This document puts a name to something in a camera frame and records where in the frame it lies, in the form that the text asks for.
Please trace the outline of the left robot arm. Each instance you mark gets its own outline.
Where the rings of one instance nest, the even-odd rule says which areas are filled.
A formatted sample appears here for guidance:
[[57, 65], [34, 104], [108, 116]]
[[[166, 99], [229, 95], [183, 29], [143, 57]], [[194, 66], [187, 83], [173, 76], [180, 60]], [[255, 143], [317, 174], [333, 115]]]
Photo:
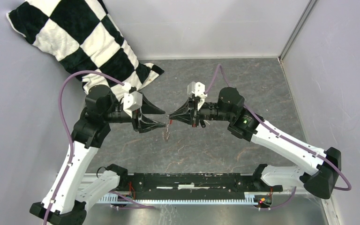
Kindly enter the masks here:
[[74, 125], [59, 174], [46, 197], [31, 205], [30, 213], [52, 225], [81, 225], [87, 212], [104, 195], [113, 189], [123, 191], [128, 187], [127, 169], [110, 165], [86, 188], [79, 188], [90, 162], [110, 133], [110, 124], [130, 123], [134, 131], [146, 133], [165, 127], [164, 123], [146, 115], [164, 113], [135, 88], [118, 100], [109, 87], [92, 87]]

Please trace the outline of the key with black head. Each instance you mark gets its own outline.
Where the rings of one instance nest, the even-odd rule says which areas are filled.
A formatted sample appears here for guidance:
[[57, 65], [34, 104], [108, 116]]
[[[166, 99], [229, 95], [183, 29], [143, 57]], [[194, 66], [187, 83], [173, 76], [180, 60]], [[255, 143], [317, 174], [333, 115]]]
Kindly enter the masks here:
[[207, 120], [199, 120], [199, 123], [202, 128], [206, 128], [207, 125], [210, 125], [210, 123]]

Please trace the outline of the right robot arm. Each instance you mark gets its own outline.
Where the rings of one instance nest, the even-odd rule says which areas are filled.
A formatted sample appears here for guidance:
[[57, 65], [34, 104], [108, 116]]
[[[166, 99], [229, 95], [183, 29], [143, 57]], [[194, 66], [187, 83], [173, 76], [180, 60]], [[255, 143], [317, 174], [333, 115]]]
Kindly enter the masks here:
[[261, 145], [293, 162], [294, 166], [261, 165], [252, 178], [252, 186], [264, 191], [269, 186], [304, 187], [310, 194], [330, 199], [341, 171], [341, 152], [307, 144], [273, 126], [245, 107], [245, 99], [236, 88], [225, 87], [217, 102], [206, 102], [202, 91], [190, 91], [186, 103], [169, 115], [192, 127], [206, 120], [228, 121], [227, 129], [239, 139]]

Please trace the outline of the keyring loop with red tag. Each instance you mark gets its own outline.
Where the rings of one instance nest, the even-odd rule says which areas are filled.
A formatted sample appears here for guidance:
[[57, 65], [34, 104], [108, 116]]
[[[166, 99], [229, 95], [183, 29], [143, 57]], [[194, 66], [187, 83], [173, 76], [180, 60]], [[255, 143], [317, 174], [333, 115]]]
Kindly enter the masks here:
[[167, 115], [166, 116], [167, 118], [167, 123], [166, 123], [166, 126], [165, 126], [165, 130], [163, 131], [163, 140], [165, 142], [167, 142], [170, 138], [170, 131], [169, 131], [169, 128], [170, 128], [170, 125], [172, 124], [172, 120], [169, 118], [169, 116]]

